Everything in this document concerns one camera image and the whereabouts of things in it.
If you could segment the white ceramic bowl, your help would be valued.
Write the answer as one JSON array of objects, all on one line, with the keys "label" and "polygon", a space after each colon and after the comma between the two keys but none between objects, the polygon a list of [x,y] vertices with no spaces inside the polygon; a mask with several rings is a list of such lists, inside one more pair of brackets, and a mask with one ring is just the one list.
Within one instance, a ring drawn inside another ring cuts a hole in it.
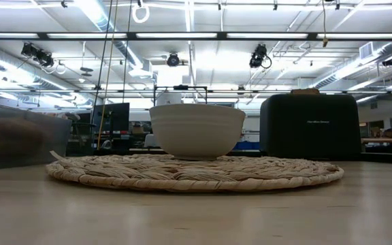
[{"label": "white ceramic bowl", "polygon": [[156,143],[183,160],[209,160],[226,155],[240,140],[246,114],[207,104],[169,104],[149,109]]}]

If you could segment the white cylinder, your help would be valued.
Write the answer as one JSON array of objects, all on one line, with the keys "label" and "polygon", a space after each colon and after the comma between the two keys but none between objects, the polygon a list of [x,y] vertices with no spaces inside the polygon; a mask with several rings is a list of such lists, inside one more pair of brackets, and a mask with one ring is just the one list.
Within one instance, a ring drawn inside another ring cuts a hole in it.
[{"label": "white cylinder", "polygon": [[156,98],[156,105],[181,104],[182,95],[180,93],[162,93]]}]

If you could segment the round woven placemat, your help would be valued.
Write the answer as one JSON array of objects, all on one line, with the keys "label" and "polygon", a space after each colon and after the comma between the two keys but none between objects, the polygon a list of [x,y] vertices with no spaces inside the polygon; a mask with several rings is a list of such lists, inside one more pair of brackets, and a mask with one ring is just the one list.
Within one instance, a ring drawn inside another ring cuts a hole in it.
[{"label": "round woven placemat", "polygon": [[261,192],[316,186],[341,179],[331,163],[276,157],[178,160],[168,154],[107,155],[56,159],[46,173],[67,182],[108,189],[169,192]]}]

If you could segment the blue storage bin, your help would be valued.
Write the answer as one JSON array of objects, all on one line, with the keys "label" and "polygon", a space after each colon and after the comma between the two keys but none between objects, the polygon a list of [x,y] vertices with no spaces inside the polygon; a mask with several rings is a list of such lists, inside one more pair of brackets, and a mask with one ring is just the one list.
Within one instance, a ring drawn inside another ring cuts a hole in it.
[{"label": "blue storage bin", "polygon": [[238,142],[233,150],[259,150],[260,146],[258,142],[248,142],[248,141],[244,141],[244,142]]}]

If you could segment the black computer monitor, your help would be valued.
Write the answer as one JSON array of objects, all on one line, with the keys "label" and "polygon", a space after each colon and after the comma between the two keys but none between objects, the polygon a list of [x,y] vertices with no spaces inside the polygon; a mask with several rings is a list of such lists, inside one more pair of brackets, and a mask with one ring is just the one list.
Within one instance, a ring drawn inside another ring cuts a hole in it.
[{"label": "black computer monitor", "polygon": [[94,133],[100,131],[128,131],[129,103],[96,105],[93,112]]}]

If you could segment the black overhead light bar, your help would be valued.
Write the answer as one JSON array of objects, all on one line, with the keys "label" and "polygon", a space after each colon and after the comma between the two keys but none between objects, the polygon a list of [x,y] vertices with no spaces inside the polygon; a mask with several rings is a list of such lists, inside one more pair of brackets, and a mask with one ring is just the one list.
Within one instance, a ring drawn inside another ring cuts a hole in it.
[{"label": "black overhead light bar", "polygon": [[185,41],[329,41],[348,42],[392,42],[392,33],[296,33],[296,32],[62,32],[25,33],[0,32],[0,40],[42,40],[42,41],[144,41],[144,40],[185,40]]}]

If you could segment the black toaster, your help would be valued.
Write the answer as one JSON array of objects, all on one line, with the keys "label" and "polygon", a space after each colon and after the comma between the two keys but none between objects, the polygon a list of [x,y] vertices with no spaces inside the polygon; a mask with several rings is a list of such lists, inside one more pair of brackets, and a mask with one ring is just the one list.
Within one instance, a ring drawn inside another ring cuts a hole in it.
[{"label": "black toaster", "polygon": [[273,157],[339,159],[361,154],[357,102],[349,95],[273,95],[261,104],[260,151]]}]

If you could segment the clear plastic container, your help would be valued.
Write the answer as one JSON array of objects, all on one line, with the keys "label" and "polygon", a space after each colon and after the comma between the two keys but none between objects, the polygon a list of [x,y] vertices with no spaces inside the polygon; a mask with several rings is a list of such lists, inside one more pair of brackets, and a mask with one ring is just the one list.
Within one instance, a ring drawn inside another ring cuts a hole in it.
[{"label": "clear plastic container", "polygon": [[44,146],[39,153],[28,158],[0,159],[0,169],[50,163],[54,160],[54,157],[50,154],[52,151],[61,156],[65,155],[67,142],[70,136],[70,120],[1,105],[0,118],[25,119],[35,123],[46,134]]}]

